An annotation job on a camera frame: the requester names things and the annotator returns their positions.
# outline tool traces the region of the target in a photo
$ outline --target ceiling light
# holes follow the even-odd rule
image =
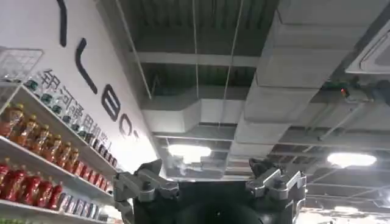
[[[357,213],[359,210],[354,207],[346,207],[346,206],[336,206],[335,211],[338,212],[348,212],[348,213]]]
[[[183,157],[184,163],[199,163],[203,156],[210,156],[211,149],[199,145],[170,145],[168,151],[171,155]]]
[[[370,166],[376,162],[376,157],[360,153],[332,153],[328,156],[328,162],[339,165],[343,168],[347,166]]]

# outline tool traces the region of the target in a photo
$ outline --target ceiling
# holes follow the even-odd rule
[[[389,2],[121,1],[136,52],[117,9],[106,3],[106,11],[118,50],[141,65],[129,79],[168,177],[246,180],[250,157],[269,158],[308,174],[311,207],[390,213],[379,206],[380,193],[390,193],[390,107],[340,92],[354,76],[340,72],[343,63]],[[362,89],[378,79],[358,76]],[[183,164],[167,151],[177,143],[213,153]],[[378,162],[345,169],[326,162],[340,150],[371,153]]]

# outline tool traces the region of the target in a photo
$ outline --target bottle cap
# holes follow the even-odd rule
[[[24,108],[23,104],[21,104],[21,103],[16,104],[15,107],[17,109],[20,109],[20,110],[23,110],[23,108]]]

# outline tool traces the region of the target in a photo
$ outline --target wire basket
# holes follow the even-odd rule
[[[42,55],[41,49],[0,47],[0,79],[23,82]]]

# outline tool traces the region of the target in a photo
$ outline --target white shelf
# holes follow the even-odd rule
[[[71,142],[73,147],[79,149],[80,159],[94,170],[103,174],[109,180],[116,174],[115,168],[103,156],[90,147],[26,87],[23,85],[19,86],[19,90],[13,97],[12,102],[22,103],[28,113],[37,115],[39,123],[48,124],[51,132],[61,135],[64,141]]]
[[[24,164],[28,170],[39,171],[45,177],[53,177],[57,183],[62,181],[64,187],[92,200],[105,205],[113,204],[112,195],[2,136],[0,136],[0,155],[2,158],[9,157],[11,163]]]
[[[0,216],[21,219],[37,219],[48,223],[78,223],[78,224],[105,224],[105,222],[88,219],[72,214],[61,213],[49,209],[0,200]]]

